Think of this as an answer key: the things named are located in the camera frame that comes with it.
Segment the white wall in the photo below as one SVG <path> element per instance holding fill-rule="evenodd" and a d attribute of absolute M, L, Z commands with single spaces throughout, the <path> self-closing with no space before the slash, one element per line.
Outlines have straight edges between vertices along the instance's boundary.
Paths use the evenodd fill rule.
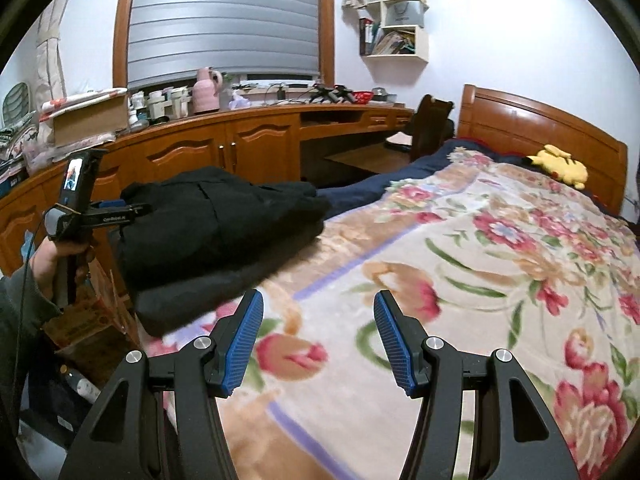
<path fill-rule="evenodd" d="M 0 73 L 0 124 L 2 124 L 2 102 L 9 90 L 24 82 L 29 85 L 33 103 L 33 81 L 36 75 L 36 23 L 24 35 L 9 61 Z"/>
<path fill-rule="evenodd" d="M 354 90 L 384 86 L 417 107 L 432 94 L 452 100 L 457 122 L 465 83 L 566 110 L 628 146 L 627 195 L 638 198 L 640 77 L 587 0 L 428 0 L 430 63 L 358 56 L 356 10 L 335 6 L 336 81 Z M 627 202 L 623 215 L 635 219 Z"/>
<path fill-rule="evenodd" d="M 113 85 L 113 29 L 118 0 L 69 0 L 60 23 L 66 91 Z"/>

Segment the sleeve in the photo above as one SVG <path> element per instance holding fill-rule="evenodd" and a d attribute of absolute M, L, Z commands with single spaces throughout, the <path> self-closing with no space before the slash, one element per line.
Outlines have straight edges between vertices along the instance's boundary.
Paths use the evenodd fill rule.
<path fill-rule="evenodd" d="M 16 355 L 18 320 L 22 284 L 24 285 L 24 313 L 22 316 L 22 339 L 20 354 Z M 18 410 L 20 397 L 27 372 L 31 366 L 30 356 L 35 350 L 40 329 L 52 317 L 60 313 L 57 306 L 43 297 L 38 289 L 31 267 L 22 266 L 10 278 L 0 281 L 0 397 L 12 424 L 14 434 L 17 433 Z M 14 382 L 14 366 L 18 363 L 17 386 L 12 396 Z"/>

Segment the curtain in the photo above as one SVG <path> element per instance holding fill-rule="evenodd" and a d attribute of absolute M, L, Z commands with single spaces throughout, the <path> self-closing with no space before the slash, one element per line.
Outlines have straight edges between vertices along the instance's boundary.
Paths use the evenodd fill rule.
<path fill-rule="evenodd" d="M 36 44 L 36 81 L 34 100 L 36 109 L 53 99 L 66 97 L 65 78 L 60 59 L 60 23 L 69 0 L 53 0 L 38 19 L 38 39 Z M 39 144 L 53 142 L 52 130 L 40 124 Z"/>
<path fill-rule="evenodd" d="M 133 0 L 129 89 L 233 74 L 318 75 L 318 0 Z"/>

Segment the cabinet handle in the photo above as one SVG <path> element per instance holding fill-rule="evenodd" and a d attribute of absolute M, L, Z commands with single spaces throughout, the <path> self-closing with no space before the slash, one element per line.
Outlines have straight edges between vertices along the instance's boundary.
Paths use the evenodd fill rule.
<path fill-rule="evenodd" d="M 238 154 L 236 153 L 236 143 L 231 143 L 231 165 L 236 170 L 236 166 L 238 165 Z"/>
<path fill-rule="evenodd" d="M 222 163 L 222 169 L 226 170 L 225 147 L 223 144 L 220 144 L 218 146 L 218 156 L 220 157 L 220 162 Z"/>

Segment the pink kettle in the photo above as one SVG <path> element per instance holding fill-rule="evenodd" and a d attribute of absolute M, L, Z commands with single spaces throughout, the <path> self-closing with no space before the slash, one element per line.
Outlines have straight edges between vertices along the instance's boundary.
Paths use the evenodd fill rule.
<path fill-rule="evenodd" d="M 199 68 L 197 82 L 193 85 L 193 112 L 215 112 L 220 110 L 220 88 L 222 74 L 209 67 Z"/>

